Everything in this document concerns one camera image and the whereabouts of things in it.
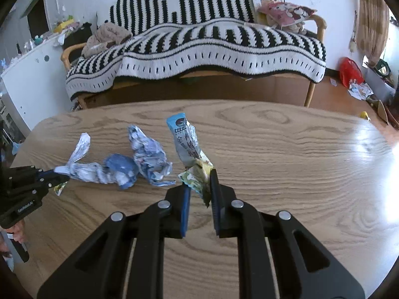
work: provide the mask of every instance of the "wooden floor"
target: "wooden floor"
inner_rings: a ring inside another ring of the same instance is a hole
[[[117,89],[105,97],[95,97],[97,105],[173,99],[231,99],[268,101],[303,106],[308,90],[308,81],[302,77],[266,77],[245,81],[236,76],[213,76],[143,83],[136,86]],[[338,82],[335,87],[326,77],[315,89],[311,108],[342,112],[359,116],[367,111],[372,124],[384,135],[392,148],[398,147],[399,132],[383,122],[366,101],[351,97],[347,89]]]

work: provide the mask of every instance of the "metal screw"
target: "metal screw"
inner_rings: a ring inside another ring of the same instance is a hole
[[[291,214],[288,211],[280,211],[279,217],[284,221],[288,221],[291,219]]]
[[[122,219],[123,219],[123,213],[120,213],[119,211],[111,215],[112,221],[121,221]]]
[[[161,200],[161,201],[158,203],[158,207],[161,208],[161,209],[167,209],[167,208],[170,207],[170,202],[167,201],[167,200]]]
[[[232,205],[234,208],[242,208],[242,207],[244,207],[244,203],[243,203],[241,200],[233,200],[233,201],[231,202],[231,205]]]

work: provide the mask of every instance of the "pink cartoon cushion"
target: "pink cartoon cushion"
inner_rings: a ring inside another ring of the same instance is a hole
[[[301,23],[317,12],[307,6],[296,5],[288,2],[275,2],[273,0],[262,0],[262,6],[258,12],[268,14],[281,27],[287,27]]]

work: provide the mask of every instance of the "red plastic bag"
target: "red plastic bag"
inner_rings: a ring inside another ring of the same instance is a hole
[[[342,84],[348,89],[351,80],[356,80],[357,84],[364,82],[362,72],[358,65],[348,57],[345,57],[341,62],[340,77]]]

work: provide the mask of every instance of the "wooden table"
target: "wooden table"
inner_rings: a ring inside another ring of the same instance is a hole
[[[399,162],[365,120],[282,104],[167,101],[123,104],[49,118],[31,132],[13,165],[50,169],[65,164],[79,136],[91,147],[85,162],[131,154],[127,126],[158,140],[174,173],[183,170],[166,126],[186,112],[221,183],[260,211],[288,210],[359,280],[370,295],[399,255]],[[111,213],[140,213],[163,199],[166,188],[139,179],[127,191],[116,185],[70,181],[60,197],[51,191],[26,219],[31,259],[16,266],[35,296],[47,277]],[[218,239],[211,209],[193,195],[189,231],[167,239],[165,298],[238,298],[236,241]]]

